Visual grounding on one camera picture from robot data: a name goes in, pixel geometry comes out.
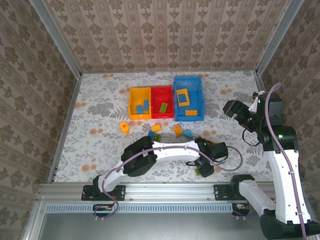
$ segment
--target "patterned wallpaper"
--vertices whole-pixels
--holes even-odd
[[[253,69],[289,0],[44,0],[83,72]]]
[[[305,0],[262,75],[281,82],[286,124],[296,129],[305,196],[320,218],[320,1]]]
[[[27,0],[0,0],[0,239],[16,240],[46,182],[75,79]]]

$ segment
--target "purple cable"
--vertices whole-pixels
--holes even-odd
[[[117,201],[117,199],[113,196],[111,196],[109,193],[106,192],[105,190],[105,184],[104,182],[106,181],[106,179],[110,176],[110,174],[113,172],[113,171],[116,171],[117,173],[121,170],[121,168],[126,165],[127,163],[129,163],[130,161],[132,161],[133,159],[135,159],[136,157],[142,155],[142,154],[145,154],[145,153],[148,153],[148,152],[152,152],[152,151],[162,151],[162,150],[167,150],[167,149],[189,149],[189,150],[192,150],[192,151],[195,151],[197,153],[199,153],[200,155],[204,156],[207,160],[209,160],[210,163],[213,164],[213,166],[215,166],[216,168],[219,168],[221,170],[224,170],[226,172],[234,172],[234,171],[237,171],[241,166],[242,166],[242,163],[244,162],[244,158],[242,157],[241,155],[241,152],[236,149],[234,146],[227,146],[227,148],[231,148],[231,149],[234,149],[239,155],[240,155],[240,164],[235,168],[235,169],[226,169],[226,168],[223,168],[221,166],[219,166],[219,164],[222,164],[222,163],[216,163],[214,161],[211,160],[210,157],[208,157],[206,154],[204,154],[202,151],[196,149],[196,148],[193,148],[193,147],[190,147],[190,146],[164,146],[164,147],[154,147],[154,148],[150,148],[150,149],[145,149],[145,150],[142,150],[138,153],[136,153],[135,155],[133,155],[132,157],[129,157],[126,161],[124,161],[118,168],[113,168],[111,169],[106,175],[105,177],[103,178],[102,180],[102,191],[105,195],[107,195],[110,199],[112,199],[115,204],[116,204],[116,208],[113,212],[109,213],[106,217],[101,217],[101,219],[106,219],[106,218],[109,218],[111,217],[112,215],[114,215],[116,213],[116,211],[118,211],[119,209],[119,203]],[[98,219],[99,217],[97,216],[97,210],[100,209],[100,208],[103,208],[104,206],[97,206],[95,209],[94,209],[94,212],[93,212],[93,215],[96,217],[96,219]]]
[[[281,86],[280,82],[278,82],[275,85],[273,85],[272,88],[270,89],[270,91],[268,92],[267,96],[266,96],[265,107],[264,107],[265,120],[266,120],[266,124],[268,126],[268,129],[269,129],[269,131],[271,133],[271,136],[272,136],[273,140],[275,141],[276,145],[280,149],[281,153],[283,154],[283,156],[285,158],[286,163],[289,166],[290,175],[291,175],[291,179],[292,179],[292,185],[293,185],[296,208],[297,208],[297,212],[298,212],[298,216],[299,216],[299,220],[300,220],[300,225],[301,225],[301,230],[302,230],[302,236],[303,236],[303,239],[306,240],[307,239],[307,234],[306,234],[304,218],[302,216],[303,213],[302,213],[301,206],[300,206],[300,200],[299,200],[298,189],[297,189],[297,184],[296,184],[295,172],[294,172],[294,169],[293,169],[293,167],[291,165],[291,162],[290,162],[290,160],[289,160],[284,148],[281,146],[280,142],[278,141],[278,139],[277,139],[277,137],[275,135],[275,132],[273,131],[273,129],[271,127],[271,123],[270,123],[270,119],[269,119],[269,100],[270,100],[270,96],[274,91],[279,89],[280,86]]]

